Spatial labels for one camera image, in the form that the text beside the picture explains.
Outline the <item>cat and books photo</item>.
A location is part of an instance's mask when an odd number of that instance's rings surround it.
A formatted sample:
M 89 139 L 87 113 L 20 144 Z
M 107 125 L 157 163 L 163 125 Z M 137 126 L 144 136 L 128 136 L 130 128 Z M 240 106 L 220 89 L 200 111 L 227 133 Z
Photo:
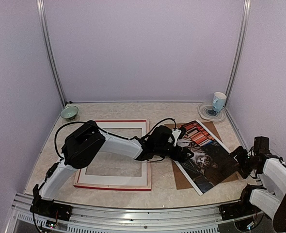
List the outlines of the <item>cat and books photo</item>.
M 238 162 L 229 156 L 230 150 L 202 122 L 194 120 L 180 127 L 186 133 L 177 144 L 190 149 L 194 156 L 175 163 L 200 196 L 238 172 Z

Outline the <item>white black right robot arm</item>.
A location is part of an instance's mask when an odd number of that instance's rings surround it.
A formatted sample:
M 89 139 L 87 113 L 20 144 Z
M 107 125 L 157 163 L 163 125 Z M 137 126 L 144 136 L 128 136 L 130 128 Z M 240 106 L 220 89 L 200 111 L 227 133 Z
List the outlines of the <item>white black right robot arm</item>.
M 261 180 L 261 185 L 247 185 L 239 201 L 230 206 L 229 215 L 245 216 L 254 209 L 264 212 L 278 233 L 286 232 L 286 164 L 282 157 L 269 150 L 270 140 L 264 136 L 254 138 L 250 150 L 239 146 L 230 156 L 237 160 L 241 177 L 251 172 Z

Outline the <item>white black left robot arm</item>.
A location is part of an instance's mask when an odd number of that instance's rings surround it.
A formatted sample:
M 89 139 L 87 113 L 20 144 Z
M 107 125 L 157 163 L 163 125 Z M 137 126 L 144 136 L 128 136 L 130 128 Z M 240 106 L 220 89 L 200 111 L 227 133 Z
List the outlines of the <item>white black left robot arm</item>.
M 110 133 L 93 120 L 79 124 L 81 126 L 65 139 L 62 149 L 56 150 L 59 160 L 48 169 L 43 182 L 32 190 L 33 205 L 46 216 L 56 211 L 53 199 L 63 184 L 74 172 L 87 167 L 99 152 L 112 152 L 149 162 L 154 156 L 159 156 L 183 163 L 194 156 L 190 149 L 177 144 L 185 131 L 169 129 L 161 123 L 146 135 L 132 138 Z

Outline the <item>round swirl pattern plate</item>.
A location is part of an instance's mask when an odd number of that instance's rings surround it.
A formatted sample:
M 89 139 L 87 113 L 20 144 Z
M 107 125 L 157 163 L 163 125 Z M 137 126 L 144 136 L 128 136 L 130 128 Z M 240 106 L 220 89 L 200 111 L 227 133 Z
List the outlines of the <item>round swirl pattern plate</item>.
M 225 110 L 221 109 L 219 112 L 214 111 L 211 102 L 201 103 L 197 110 L 202 119 L 210 122 L 222 122 L 226 117 Z

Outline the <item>light blue ceramic mug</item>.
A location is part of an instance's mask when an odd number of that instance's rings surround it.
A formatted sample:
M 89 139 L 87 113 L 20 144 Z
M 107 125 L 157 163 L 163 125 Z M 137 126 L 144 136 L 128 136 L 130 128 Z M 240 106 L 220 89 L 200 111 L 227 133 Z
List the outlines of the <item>light blue ceramic mug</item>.
M 215 92 L 212 101 L 212 109 L 215 112 L 220 112 L 222 108 L 225 106 L 226 100 L 227 100 L 226 94 L 222 92 Z

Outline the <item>green ceramic bowl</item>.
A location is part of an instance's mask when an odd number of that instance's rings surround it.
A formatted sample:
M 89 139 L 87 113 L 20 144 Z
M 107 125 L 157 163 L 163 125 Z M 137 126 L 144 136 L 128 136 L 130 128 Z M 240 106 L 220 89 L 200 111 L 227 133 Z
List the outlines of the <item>green ceramic bowl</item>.
M 78 115 L 79 109 L 76 106 L 67 106 L 60 112 L 60 117 L 65 120 L 73 120 Z

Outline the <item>brown frame backing board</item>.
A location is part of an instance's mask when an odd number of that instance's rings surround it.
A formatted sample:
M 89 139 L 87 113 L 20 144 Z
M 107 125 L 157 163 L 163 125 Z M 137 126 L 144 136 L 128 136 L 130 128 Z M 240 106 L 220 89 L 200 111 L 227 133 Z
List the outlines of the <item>brown frame backing board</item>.
M 203 122 L 203 124 L 222 142 L 222 139 L 212 122 Z M 187 180 L 187 178 L 183 175 L 183 173 L 180 171 L 178 166 L 176 165 L 175 161 L 172 161 L 172 168 L 173 168 L 173 173 L 174 173 L 174 178 L 175 178 L 175 184 L 177 190 L 182 190 L 182 189 L 189 189 L 193 188 L 191 183 Z M 232 182 L 238 180 L 238 173 L 235 172 L 228 178 L 226 178 L 222 183 L 225 182 Z

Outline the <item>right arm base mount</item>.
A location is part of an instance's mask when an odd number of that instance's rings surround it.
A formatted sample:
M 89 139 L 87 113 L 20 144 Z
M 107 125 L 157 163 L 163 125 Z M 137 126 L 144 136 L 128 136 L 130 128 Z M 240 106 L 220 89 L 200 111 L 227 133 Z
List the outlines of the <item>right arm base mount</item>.
M 261 212 L 258 207 L 250 203 L 251 192 L 250 189 L 244 189 L 238 201 L 220 205 L 219 211 L 222 220 L 235 219 Z

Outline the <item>aluminium enclosure frame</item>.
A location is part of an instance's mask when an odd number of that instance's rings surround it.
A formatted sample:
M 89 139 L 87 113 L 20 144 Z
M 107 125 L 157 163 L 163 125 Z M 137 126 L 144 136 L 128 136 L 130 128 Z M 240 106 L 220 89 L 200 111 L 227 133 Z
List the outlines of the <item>aluminium enclosure frame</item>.
M 197 102 L 211 101 L 232 82 L 245 0 L 38 0 L 44 49 L 62 106 L 77 105 L 81 121 L 102 117 L 157 124 L 196 119 Z M 59 119 L 36 161 L 25 189 L 41 184 L 59 160 L 65 138 L 79 123 Z M 76 188 L 75 173 L 53 199 L 73 210 L 96 207 L 109 216 L 121 212 L 137 231 L 159 227 L 199 198 L 195 190 L 174 194 L 171 163 L 148 162 L 150 191 Z

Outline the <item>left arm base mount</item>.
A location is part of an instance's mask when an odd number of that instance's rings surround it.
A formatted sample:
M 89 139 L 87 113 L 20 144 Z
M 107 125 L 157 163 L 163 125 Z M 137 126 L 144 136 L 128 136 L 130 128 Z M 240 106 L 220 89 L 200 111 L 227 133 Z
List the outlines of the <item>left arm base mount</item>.
M 56 203 L 53 200 L 33 200 L 30 211 L 40 216 L 55 220 L 69 221 L 73 207 L 71 205 Z

